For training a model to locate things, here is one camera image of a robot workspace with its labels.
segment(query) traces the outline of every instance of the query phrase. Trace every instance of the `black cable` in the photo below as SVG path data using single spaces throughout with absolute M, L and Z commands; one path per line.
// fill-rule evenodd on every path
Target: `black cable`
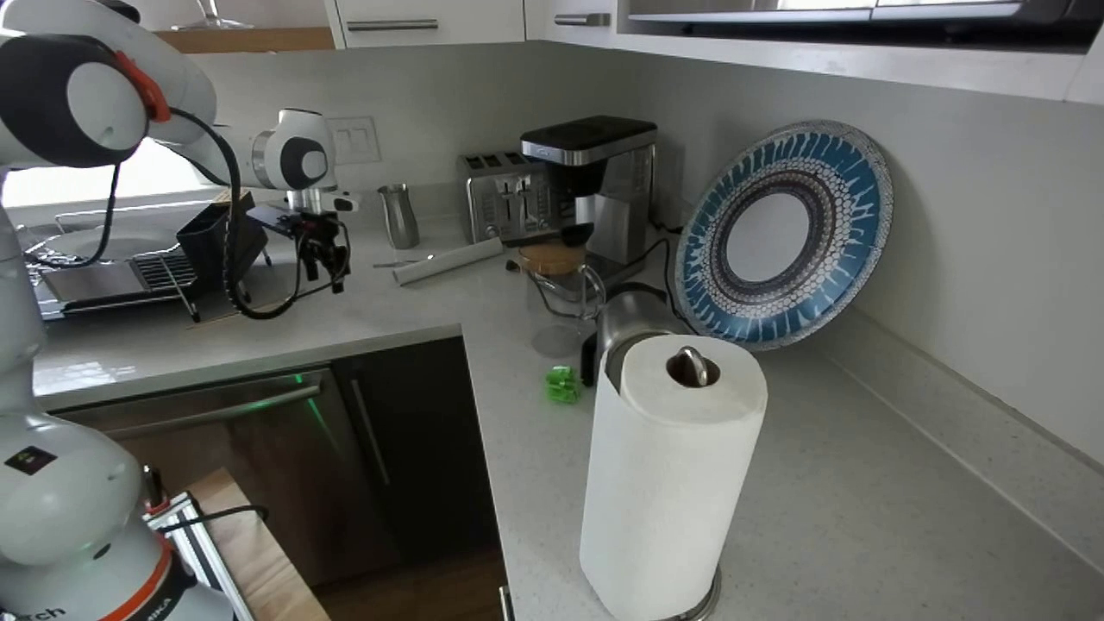
M 108 251 L 108 241 L 109 241 L 109 226 L 113 226 L 113 204 L 116 204 L 121 168 L 123 168 L 121 162 L 109 164 L 108 207 L 103 207 L 101 241 L 96 241 L 93 255 L 72 257 L 72 261 L 56 261 L 56 257 L 45 257 L 37 251 L 22 251 L 22 261 L 49 266 L 49 270 L 85 270 L 85 266 L 101 261 L 103 251 Z
M 189 518 L 189 521 L 177 521 L 177 525 L 164 525 L 164 526 L 159 526 L 159 532 L 164 536 L 164 532 L 178 532 L 178 526 L 192 526 L 192 525 L 208 525 L 208 521 L 220 521 L 220 518 L 246 514 L 246 509 L 256 509 L 257 518 L 267 518 L 267 509 L 266 509 L 266 506 L 257 506 L 257 503 L 242 503 L 242 506 L 226 506 L 226 509 L 200 514 L 200 518 Z
M 235 280 L 236 211 L 242 211 L 242 168 L 236 168 L 235 148 L 211 124 L 204 124 L 196 112 L 178 111 L 178 108 L 167 108 L 167 111 L 177 116 L 196 124 L 215 142 L 215 148 L 220 151 L 220 157 L 229 171 L 229 204 L 226 204 L 226 218 L 225 218 L 225 255 L 220 255 L 220 281 L 225 281 L 226 299 L 236 306 L 236 312 L 246 312 L 251 320 L 267 320 L 267 317 L 285 312 L 301 299 L 301 243 L 295 243 L 295 280 L 294 280 L 288 295 L 280 299 L 277 306 L 266 306 L 266 311 L 248 306 L 248 299 L 242 295 L 236 280 Z

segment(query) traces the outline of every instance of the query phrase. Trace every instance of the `white cabinet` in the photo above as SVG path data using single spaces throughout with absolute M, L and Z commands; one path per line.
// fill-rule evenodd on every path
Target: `white cabinet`
M 607 48 L 620 0 L 528 0 L 528 36 Z
M 338 48 L 525 40 L 519 0 L 327 0 Z

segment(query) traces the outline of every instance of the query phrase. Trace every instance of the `lower cabinet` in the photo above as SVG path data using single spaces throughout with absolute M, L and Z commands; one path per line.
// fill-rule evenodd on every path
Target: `lower cabinet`
M 463 340 L 341 357 L 332 373 L 403 560 L 496 540 Z
M 496 553 L 458 339 L 60 418 L 116 437 L 167 494 L 226 469 L 309 585 Z

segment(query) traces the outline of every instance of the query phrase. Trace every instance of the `cabinet door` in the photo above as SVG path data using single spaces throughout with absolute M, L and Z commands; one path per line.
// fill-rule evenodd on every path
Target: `cabinet door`
M 395 562 L 327 373 L 133 396 L 60 418 L 101 427 L 155 464 L 164 494 L 226 469 L 266 506 L 266 525 L 309 585 Z
M 403 560 L 426 562 L 493 540 L 463 340 L 341 357 L 332 368 Z
M 572 43 L 611 43 L 617 24 L 617 0 L 531 0 L 528 36 L 572 40 Z
M 327 0 L 338 48 L 525 40 L 519 0 Z

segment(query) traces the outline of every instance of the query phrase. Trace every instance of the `blue and white plate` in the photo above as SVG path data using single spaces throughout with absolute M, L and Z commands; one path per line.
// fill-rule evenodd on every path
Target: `blue and white plate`
M 824 327 L 870 280 L 893 211 L 882 151 L 833 122 L 790 124 L 702 192 L 675 251 L 685 320 L 744 349 Z

